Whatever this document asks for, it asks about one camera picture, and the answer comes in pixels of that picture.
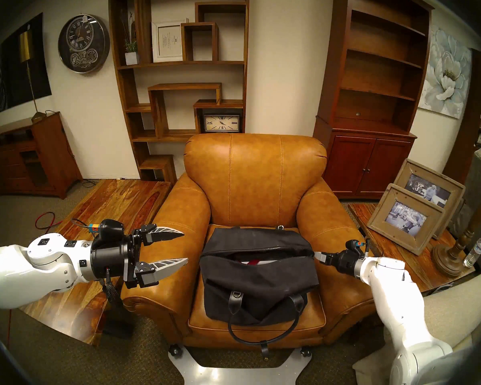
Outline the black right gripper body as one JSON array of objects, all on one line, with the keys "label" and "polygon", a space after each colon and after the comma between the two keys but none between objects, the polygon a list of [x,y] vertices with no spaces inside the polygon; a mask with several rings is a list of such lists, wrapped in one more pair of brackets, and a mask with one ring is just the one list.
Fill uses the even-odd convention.
[{"label": "black right gripper body", "polygon": [[343,250],[339,253],[330,254],[329,265],[335,267],[339,273],[359,276],[357,275],[355,266],[363,259],[363,254],[358,250]]}]

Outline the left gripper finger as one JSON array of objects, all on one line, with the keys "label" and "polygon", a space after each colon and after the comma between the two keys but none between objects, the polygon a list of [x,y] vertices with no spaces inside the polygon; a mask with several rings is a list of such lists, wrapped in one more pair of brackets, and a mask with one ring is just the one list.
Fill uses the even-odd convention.
[{"label": "left gripper finger", "polygon": [[125,286],[127,289],[148,288],[159,284],[160,280],[173,275],[181,267],[188,263],[188,258],[168,259],[147,263],[139,261],[135,263],[132,270],[128,270],[127,281]]},{"label": "left gripper finger", "polygon": [[150,246],[155,242],[170,241],[185,234],[179,230],[157,225],[143,225],[133,231],[133,241],[136,245]]}]

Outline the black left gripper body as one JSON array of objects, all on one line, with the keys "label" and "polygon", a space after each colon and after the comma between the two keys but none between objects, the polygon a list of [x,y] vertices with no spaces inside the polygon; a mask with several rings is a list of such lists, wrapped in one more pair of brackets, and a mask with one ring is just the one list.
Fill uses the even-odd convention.
[{"label": "black left gripper body", "polygon": [[133,234],[125,235],[122,228],[94,228],[90,265],[97,279],[122,277],[127,281],[128,270],[139,262],[140,245],[134,244]]}]

